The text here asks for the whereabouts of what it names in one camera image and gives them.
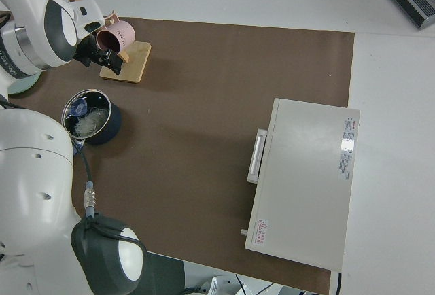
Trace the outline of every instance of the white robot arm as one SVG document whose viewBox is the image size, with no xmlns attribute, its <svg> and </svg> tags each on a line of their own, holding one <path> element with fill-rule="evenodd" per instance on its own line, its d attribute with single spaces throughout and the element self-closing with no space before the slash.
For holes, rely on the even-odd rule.
<svg viewBox="0 0 435 295">
<path fill-rule="evenodd" d="M 0 28 L 0 104 L 15 79 L 68 63 L 104 24 L 93 0 L 0 1 L 14 16 Z M 0 294 L 134 292 L 146 249 L 122 222 L 93 210 L 80 219 L 71 203 L 68 133 L 41 113 L 6 107 L 0 106 Z"/>
</svg>

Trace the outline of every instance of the white table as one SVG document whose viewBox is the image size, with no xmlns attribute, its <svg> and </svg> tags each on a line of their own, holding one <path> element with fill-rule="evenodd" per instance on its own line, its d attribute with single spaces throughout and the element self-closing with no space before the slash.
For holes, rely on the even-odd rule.
<svg viewBox="0 0 435 295">
<path fill-rule="evenodd" d="M 391 0 L 97 2 L 121 16 L 356 32 L 349 107 L 361 120 L 341 294 L 435 290 L 435 26 L 418 31 Z"/>
</svg>

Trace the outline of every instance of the cable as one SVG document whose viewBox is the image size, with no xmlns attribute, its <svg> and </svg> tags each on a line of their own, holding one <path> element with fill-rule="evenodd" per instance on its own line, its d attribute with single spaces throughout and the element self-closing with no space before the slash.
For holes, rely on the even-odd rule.
<svg viewBox="0 0 435 295">
<path fill-rule="evenodd" d="M 271 283 L 269 286 L 263 288 L 262 290 L 260 290 L 256 295 L 263 293 L 265 290 L 267 290 L 268 288 L 272 287 L 273 283 Z"/>
<path fill-rule="evenodd" d="M 0 29 L 3 28 L 6 25 L 6 23 L 9 22 L 9 20 L 11 18 L 11 14 L 10 13 L 0 14 L 0 18 L 4 18 L 4 17 L 6 17 L 6 18 L 3 21 L 1 21 L 1 23 L 0 23 Z"/>
<path fill-rule="evenodd" d="M 341 288 L 341 273 L 338 273 L 338 284 L 337 284 L 337 291 L 335 295 L 340 295 L 340 288 Z"/>
<path fill-rule="evenodd" d="M 188 287 L 188 288 L 182 290 L 178 295 L 188 295 L 188 294 L 191 294 L 191 293 L 197 293 L 200 290 L 201 289 L 197 288 L 197 287 Z"/>
<path fill-rule="evenodd" d="M 242 287 L 242 290 L 243 290 L 244 295 L 246 295 L 245 288 L 243 287 L 243 284 L 242 284 L 242 282 L 240 281 L 239 276 L 238 276 L 237 274 L 236 274 L 236 278 L 237 278 L 237 281 L 240 283 L 240 287 Z"/>
<path fill-rule="evenodd" d="M 73 143 L 73 147 L 77 150 L 77 152 L 80 154 L 80 157 L 82 157 L 83 163 L 84 163 L 84 167 L 86 169 L 86 175 L 88 177 L 88 181 L 92 181 L 92 174 L 90 172 L 90 167 L 89 167 L 89 163 L 86 159 L 86 156 L 84 155 L 82 149 L 80 149 L 80 147 L 77 145 L 77 143 L 74 140 L 71 140 L 71 142 Z"/>
<path fill-rule="evenodd" d="M 21 106 L 15 105 L 14 103 L 10 103 L 9 101 L 6 101 L 6 100 L 0 100 L 0 105 L 2 105 L 3 107 L 7 106 L 7 107 L 14 108 L 14 109 L 25 109 Z"/>
</svg>

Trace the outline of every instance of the sticker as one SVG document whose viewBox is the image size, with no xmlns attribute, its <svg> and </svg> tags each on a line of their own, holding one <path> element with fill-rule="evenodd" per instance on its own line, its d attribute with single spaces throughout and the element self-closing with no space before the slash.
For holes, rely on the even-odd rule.
<svg viewBox="0 0 435 295">
<path fill-rule="evenodd" d="M 343 138 L 341 140 L 340 162 L 338 164 L 338 176 L 348 181 L 351 179 L 351 163 L 355 149 L 358 123 L 353 118 L 347 118 L 344 127 Z"/>
<path fill-rule="evenodd" d="M 269 221 L 265 219 L 258 219 L 254 233 L 253 245 L 264 246 L 266 243 L 267 228 Z"/>
</svg>

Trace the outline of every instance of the brown tabletop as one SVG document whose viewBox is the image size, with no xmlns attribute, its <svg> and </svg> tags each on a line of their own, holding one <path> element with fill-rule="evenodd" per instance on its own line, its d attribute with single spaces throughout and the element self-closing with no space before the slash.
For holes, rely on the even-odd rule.
<svg viewBox="0 0 435 295">
<path fill-rule="evenodd" d="M 130 224 L 152 252 L 327 294 L 329 271 L 249 251 L 240 230 L 256 189 L 246 182 L 256 131 L 268 127 L 273 99 L 346 107 L 353 33 L 128 21 L 152 44 L 139 84 L 74 62 L 10 100 L 59 121 L 75 93 L 102 90 L 122 126 L 85 147 L 99 211 Z M 79 213 L 85 181 L 76 158 Z"/>
</svg>

